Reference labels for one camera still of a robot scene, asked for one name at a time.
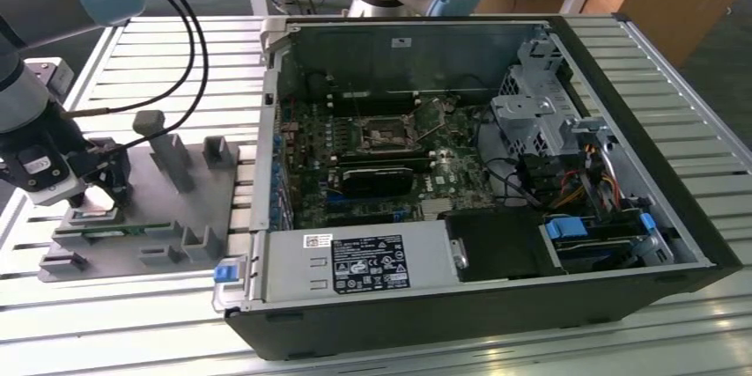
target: aluminum slotted table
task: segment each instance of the aluminum slotted table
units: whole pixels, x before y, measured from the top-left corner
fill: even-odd
[[[703,291],[663,299],[620,322],[266,362],[212,309],[210,270],[39,282],[38,264],[64,205],[35,208],[16,190],[0,218],[0,373],[634,376],[750,370],[752,156],[630,22],[611,16],[567,18],[747,265],[742,271]],[[187,143],[210,135],[243,143],[231,254],[248,247],[264,73],[260,25],[262,18],[255,17],[203,18],[211,83],[199,111],[180,129]],[[187,55],[178,18],[138,18],[126,28],[107,29],[66,106],[112,107],[152,97],[180,77]],[[190,82],[159,103],[168,120],[190,106],[199,79],[195,70]],[[595,109],[586,95],[584,102]],[[132,114],[116,114],[80,123],[88,136],[114,136],[124,142],[136,137],[132,119]]]

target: gray 3d printed holder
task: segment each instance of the gray 3d printed holder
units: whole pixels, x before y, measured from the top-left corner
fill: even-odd
[[[134,129],[163,128],[160,111],[142,111]],[[220,136],[183,145],[168,134],[128,151],[130,203],[70,210],[40,262],[44,282],[214,268],[227,250],[238,147]]]

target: blue latch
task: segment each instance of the blue latch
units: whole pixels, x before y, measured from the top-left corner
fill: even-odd
[[[222,264],[216,268],[214,268],[214,281],[218,284],[238,282],[238,273],[238,265]]]
[[[642,215],[639,215],[639,220],[643,221],[643,225],[646,226],[648,232],[654,232],[654,230],[659,227],[650,213],[643,213]]]
[[[555,217],[546,224],[546,230],[552,240],[588,236],[586,224],[579,217]]]

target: floor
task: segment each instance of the floor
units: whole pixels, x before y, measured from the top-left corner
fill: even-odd
[[[279,0],[296,12],[292,3]],[[338,14],[351,0],[312,0],[319,13]],[[198,15],[244,15],[252,13],[248,0],[188,0]],[[147,16],[170,16],[174,10],[164,0],[147,0]],[[58,41],[26,52],[26,57],[60,56],[80,72],[95,47],[100,32],[95,31]],[[692,84],[724,122],[752,146],[752,0],[738,0],[731,13],[718,22],[690,57],[682,74]],[[0,210],[14,190],[0,182]]]

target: power supply label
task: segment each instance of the power supply label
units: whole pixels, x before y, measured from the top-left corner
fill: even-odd
[[[332,240],[332,280],[338,294],[411,288],[402,235]]]

